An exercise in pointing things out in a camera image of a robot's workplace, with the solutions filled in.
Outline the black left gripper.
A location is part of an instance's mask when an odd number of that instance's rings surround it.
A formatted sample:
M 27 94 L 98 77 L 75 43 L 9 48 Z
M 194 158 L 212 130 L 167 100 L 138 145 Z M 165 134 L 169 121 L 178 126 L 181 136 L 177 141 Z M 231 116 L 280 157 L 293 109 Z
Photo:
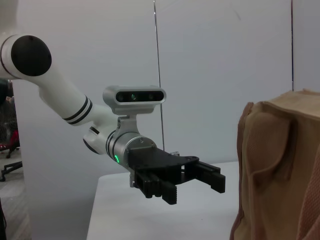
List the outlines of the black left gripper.
M 210 185 L 218 193 L 225 193 L 226 177 L 219 167 L 199 161 L 196 156 L 179 156 L 157 147 L 131 149 L 128 166 L 135 172 L 134 185 L 147 199 L 153 196 L 169 205 L 177 203 L 177 187 L 171 182 L 182 179 L 182 167 L 186 177 Z

